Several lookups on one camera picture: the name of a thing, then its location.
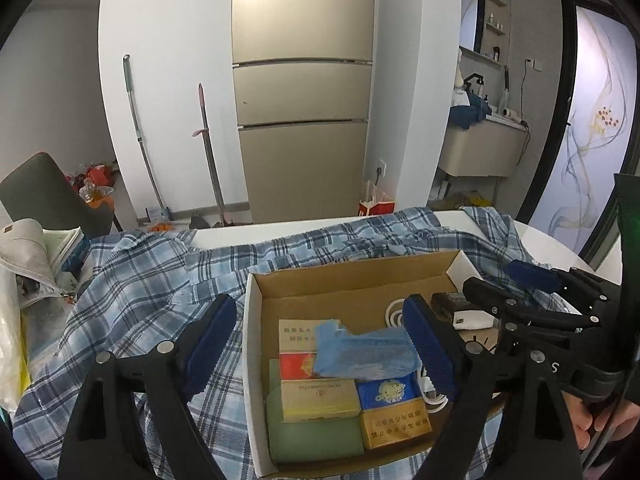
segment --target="blue face mask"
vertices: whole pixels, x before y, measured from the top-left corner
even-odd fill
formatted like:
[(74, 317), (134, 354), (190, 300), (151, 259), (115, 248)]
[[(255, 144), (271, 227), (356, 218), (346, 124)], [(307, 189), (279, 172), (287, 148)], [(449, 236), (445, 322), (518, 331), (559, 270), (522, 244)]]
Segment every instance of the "blue face mask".
[(324, 377), (375, 381), (404, 377), (420, 358), (402, 326), (353, 335), (336, 320), (316, 327), (314, 371)]

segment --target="mop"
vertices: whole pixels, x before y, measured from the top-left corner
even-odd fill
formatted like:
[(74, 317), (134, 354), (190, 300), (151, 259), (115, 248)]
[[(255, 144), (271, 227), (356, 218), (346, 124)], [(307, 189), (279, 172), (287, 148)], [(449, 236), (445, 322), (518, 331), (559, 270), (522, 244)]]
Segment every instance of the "mop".
[[(200, 111), (202, 112), (202, 124), (203, 129), (194, 132), (193, 137), (197, 137), (202, 134), (204, 140), (204, 151), (207, 155), (207, 165), (209, 166), (209, 175), (211, 176), (211, 183), (213, 184), (213, 194), (216, 197), (218, 203), (218, 209), (220, 211), (220, 224), (216, 224), (214, 227), (227, 227), (231, 225), (231, 222), (226, 218), (225, 201), (222, 199), (222, 189), (220, 187), (220, 180), (218, 179), (218, 171), (216, 170), (216, 161), (213, 159), (213, 148), (211, 146), (211, 137), (209, 136), (209, 122), (207, 121), (207, 109), (204, 103), (204, 90), (202, 89), (202, 83), (198, 85), (198, 95), (200, 96)], [(192, 224), (199, 221), (205, 222), (203, 218), (193, 217), (191, 219)]]
[(149, 159), (146, 156), (145, 144), (142, 140), (142, 131), (140, 130), (140, 125), (138, 124), (138, 117), (136, 115), (136, 107), (133, 102), (133, 78), (131, 77), (131, 56), (127, 54), (122, 62), (124, 65), (124, 81), (127, 86), (127, 94), (129, 95), (129, 106), (131, 108), (131, 117), (133, 118), (133, 126), (136, 129), (136, 137), (138, 138), (138, 144), (140, 145), (140, 151), (142, 152), (142, 158), (145, 161), (146, 172), (149, 175), (149, 180), (151, 181), (151, 185), (154, 188), (154, 193), (156, 194), (156, 199), (158, 199), (159, 207), (151, 207), (146, 208), (146, 215), (151, 222), (168, 222), (171, 219), (171, 213), (169, 209), (164, 206), (162, 202), (162, 198), (160, 197), (160, 192), (158, 191), (158, 186), (156, 186), (156, 180), (154, 179), (153, 173), (151, 171), (151, 166), (149, 165)]

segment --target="blue and gold cigarette pack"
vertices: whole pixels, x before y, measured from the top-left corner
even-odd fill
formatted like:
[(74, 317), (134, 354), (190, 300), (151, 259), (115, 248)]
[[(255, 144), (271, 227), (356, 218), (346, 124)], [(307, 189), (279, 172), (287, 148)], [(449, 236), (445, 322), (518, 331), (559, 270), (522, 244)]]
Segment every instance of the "blue and gold cigarette pack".
[(367, 449), (431, 433), (415, 375), (356, 383), (362, 412), (360, 431)]

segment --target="blue gripper pad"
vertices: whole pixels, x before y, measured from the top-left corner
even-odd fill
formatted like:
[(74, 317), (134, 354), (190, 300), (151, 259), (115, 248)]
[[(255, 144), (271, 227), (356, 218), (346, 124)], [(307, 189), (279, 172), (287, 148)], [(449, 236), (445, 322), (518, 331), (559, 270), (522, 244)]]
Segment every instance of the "blue gripper pad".
[(464, 342), (456, 330), (438, 320), (419, 294), (412, 294), (404, 300), (402, 324), (436, 391), (455, 402), (460, 391), (458, 377), (464, 360)]
[(520, 286), (541, 290), (547, 294), (562, 290), (562, 284), (555, 272), (521, 260), (513, 260), (506, 267), (505, 272)]
[(220, 355), (226, 346), (226, 342), (236, 325), (238, 311), (234, 299), (226, 294), (221, 294), (211, 304), (198, 321), (192, 322), (184, 329), (178, 344), (183, 339), (197, 337), (193, 350), (186, 357), (182, 376), (184, 383), (182, 392), (187, 400), (195, 394), (202, 392), (216, 367)]

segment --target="metal screw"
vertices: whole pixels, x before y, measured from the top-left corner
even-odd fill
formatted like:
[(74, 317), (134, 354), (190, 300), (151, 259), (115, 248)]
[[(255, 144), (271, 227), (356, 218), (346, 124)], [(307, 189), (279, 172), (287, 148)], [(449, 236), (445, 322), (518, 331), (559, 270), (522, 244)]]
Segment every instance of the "metal screw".
[(111, 359), (111, 352), (100, 352), (96, 357), (95, 357), (95, 362), (97, 362), (98, 364), (105, 364), (105, 362), (107, 362), (109, 359)]
[(158, 343), (156, 350), (158, 350), (158, 352), (160, 352), (161, 354), (168, 354), (171, 350), (174, 349), (174, 346), (175, 345), (172, 341), (162, 341), (161, 343)]
[(484, 347), (478, 341), (469, 341), (465, 345), (466, 351), (473, 355), (482, 353)]
[(540, 350), (532, 350), (529, 356), (537, 363), (543, 363), (545, 361), (545, 355)]

